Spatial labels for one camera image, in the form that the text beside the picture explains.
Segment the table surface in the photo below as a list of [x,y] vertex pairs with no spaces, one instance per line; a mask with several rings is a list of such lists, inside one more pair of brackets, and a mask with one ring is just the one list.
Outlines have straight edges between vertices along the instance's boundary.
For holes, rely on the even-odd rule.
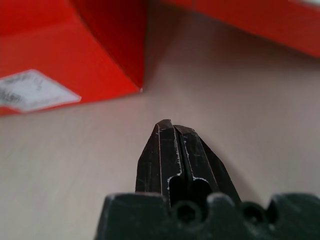
[[0,239],[92,239],[158,121],[194,128],[243,200],[320,193],[320,61],[151,7],[141,94],[0,118]]

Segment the black plastic object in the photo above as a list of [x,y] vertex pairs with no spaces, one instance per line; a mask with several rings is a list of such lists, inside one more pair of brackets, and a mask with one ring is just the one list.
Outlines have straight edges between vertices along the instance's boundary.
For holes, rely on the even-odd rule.
[[136,193],[107,196],[96,240],[320,240],[320,199],[242,202],[220,159],[191,128],[160,121],[138,161]]

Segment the black plastic part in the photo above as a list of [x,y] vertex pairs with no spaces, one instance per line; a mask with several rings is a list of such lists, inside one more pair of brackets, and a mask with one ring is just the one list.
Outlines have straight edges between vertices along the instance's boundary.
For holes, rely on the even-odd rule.
[[156,124],[136,192],[107,196],[96,240],[320,240],[320,199],[242,202],[220,159],[191,128]]

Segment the white label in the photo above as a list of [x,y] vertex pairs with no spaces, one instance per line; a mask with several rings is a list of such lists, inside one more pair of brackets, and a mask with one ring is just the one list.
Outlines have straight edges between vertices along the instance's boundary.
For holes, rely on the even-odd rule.
[[20,112],[47,109],[80,100],[79,95],[34,69],[0,78],[0,106]]

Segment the light wooden surface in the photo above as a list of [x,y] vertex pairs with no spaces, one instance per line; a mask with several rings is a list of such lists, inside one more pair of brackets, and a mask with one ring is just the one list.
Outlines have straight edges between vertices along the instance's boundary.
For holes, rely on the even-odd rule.
[[0,118],[1,240],[92,239],[162,119],[194,128],[244,200],[320,193],[320,62],[200,15],[151,18],[142,94]]

